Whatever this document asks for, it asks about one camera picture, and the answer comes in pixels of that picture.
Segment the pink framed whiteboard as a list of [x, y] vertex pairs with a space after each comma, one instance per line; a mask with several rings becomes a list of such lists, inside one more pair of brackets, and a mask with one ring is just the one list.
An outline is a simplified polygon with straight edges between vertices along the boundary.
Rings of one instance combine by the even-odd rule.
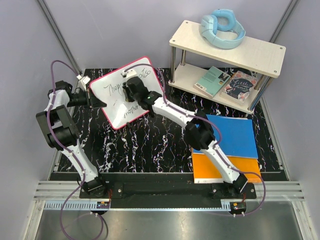
[[126, 78], [122, 76], [126, 69], [133, 67], [136, 75], [149, 91], [160, 94], [163, 92], [156, 71], [151, 66], [147, 66], [151, 64], [150, 59], [144, 56], [93, 80], [89, 84], [93, 95], [106, 104], [102, 111], [113, 129], [118, 130], [148, 113], [136, 101], [126, 101], [123, 92], [123, 83]]

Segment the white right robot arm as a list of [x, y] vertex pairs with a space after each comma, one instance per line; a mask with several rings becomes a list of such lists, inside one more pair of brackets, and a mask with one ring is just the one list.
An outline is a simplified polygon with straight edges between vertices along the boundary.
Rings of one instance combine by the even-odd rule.
[[218, 169], [223, 182], [228, 184], [228, 195], [236, 199], [244, 194], [248, 179], [222, 151], [214, 135], [214, 124], [203, 112], [192, 112], [171, 103], [163, 94], [148, 90], [136, 75], [125, 74], [124, 78], [122, 88], [127, 102], [136, 102], [150, 116], [161, 115], [181, 126], [185, 143], [207, 156]]

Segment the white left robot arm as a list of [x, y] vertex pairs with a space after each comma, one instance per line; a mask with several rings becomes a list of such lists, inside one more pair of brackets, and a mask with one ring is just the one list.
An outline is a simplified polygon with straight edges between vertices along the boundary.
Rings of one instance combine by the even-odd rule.
[[80, 132], [68, 112], [69, 107], [104, 108], [106, 103], [97, 99], [90, 90], [72, 92], [72, 85], [58, 81], [48, 92], [46, 109], [36, 114], [36, 120], [47, 144], [60, 151], [79, 174], [81, 189], [90, 196], [103, 198], [108, 186], [97, 168], [89, 161], [80, 144]]

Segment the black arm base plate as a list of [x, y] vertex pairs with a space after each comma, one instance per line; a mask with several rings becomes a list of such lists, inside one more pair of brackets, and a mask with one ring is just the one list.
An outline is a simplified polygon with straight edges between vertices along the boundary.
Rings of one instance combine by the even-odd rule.
[[192, 173], [104, 173], [112, 209], [221, 209], [225, 200], [255, 200], [248, 183], [237, 194], [224, 183], [194, 183]]

